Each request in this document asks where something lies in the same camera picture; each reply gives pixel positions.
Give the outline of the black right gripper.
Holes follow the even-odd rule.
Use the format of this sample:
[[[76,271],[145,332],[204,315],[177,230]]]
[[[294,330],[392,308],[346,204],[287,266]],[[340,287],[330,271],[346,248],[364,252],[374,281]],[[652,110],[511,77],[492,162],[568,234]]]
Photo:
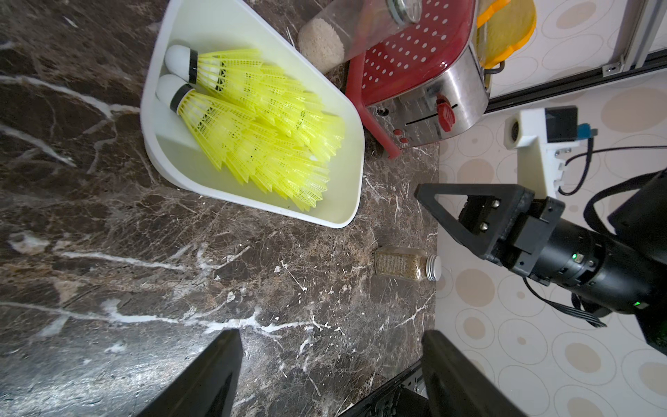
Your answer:
[[[556,229],[566,205],[517,184],[424,183],[414,193],[419,203],[460,245],[482,260],[498,260],[518,276],[529,276]],[[440,196],[465,196],[452,215]]]

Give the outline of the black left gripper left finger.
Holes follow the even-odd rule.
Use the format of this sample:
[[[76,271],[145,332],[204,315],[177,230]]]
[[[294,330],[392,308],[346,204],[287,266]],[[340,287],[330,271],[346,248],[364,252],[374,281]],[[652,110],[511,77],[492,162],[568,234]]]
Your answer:
[[[242,358],[240,331],[222,331],[139,415],[231,415]]]

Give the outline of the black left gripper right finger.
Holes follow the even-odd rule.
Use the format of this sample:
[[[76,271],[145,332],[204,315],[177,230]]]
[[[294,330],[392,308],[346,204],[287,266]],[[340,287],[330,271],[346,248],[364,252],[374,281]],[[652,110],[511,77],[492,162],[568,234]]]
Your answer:
[[[524,413],[438,330],[422,336],[422,374],[432,416],[522,416]]]

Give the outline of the green shuttlecock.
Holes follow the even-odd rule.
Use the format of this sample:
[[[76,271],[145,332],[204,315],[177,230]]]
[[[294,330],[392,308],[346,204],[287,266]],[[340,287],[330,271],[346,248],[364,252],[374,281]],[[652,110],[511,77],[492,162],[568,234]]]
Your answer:
[[[323,200],[329,169],[313,153],[255,113],[196,90],[176,75],[159,77],[157,99],[177,114],[217,170],[227,169],[239,184],[253,182],[309,211]]]
[[[326,113],[320,97],[300,81],[264,62],[257,49],[200,53],[176,44],[168,47],[165,64],[208,94],[255,112],[319,161],[330,161],[342,145],[344,121]]]

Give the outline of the white plastic storage box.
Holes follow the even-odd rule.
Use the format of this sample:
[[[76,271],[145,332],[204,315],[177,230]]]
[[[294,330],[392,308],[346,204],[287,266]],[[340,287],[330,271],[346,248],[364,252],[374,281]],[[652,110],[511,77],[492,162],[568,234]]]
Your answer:
[[[199,51],[257,48],[272,64],[300,80],[322,100],[325,111],[340,116],[345,136],[328,168],[323,199],[302,212],[274,193],[241,185],[228,170],[216,170],[197,146],[182,119],[157,100],[164,57],[172,44]],[[340,229],[353,220],[363,180],[365,138],[359,115],[347,97],[319,73],[278,31],[243,1],[171,1],[163,17],[142,94],[141,126],[149,160],[180,189],[230,203]]]

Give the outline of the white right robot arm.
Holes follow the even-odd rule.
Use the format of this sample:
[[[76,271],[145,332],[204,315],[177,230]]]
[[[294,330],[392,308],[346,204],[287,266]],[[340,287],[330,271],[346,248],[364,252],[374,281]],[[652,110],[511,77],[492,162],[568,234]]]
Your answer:
[[[563,202],[516,184],[424,183],[415,196],[475,256],[570,291],[573,305],[554,309],[594,327],[607,314],[632,314],[646,343],[665,353],[664,170],[597,193],[586,227],[564,219]]]

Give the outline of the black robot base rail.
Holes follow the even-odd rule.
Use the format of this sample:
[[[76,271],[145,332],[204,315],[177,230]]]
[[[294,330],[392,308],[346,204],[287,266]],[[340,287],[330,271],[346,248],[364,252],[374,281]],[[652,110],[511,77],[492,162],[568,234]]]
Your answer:
[[[421,360],[413,363],[340,416],[431,416]]]

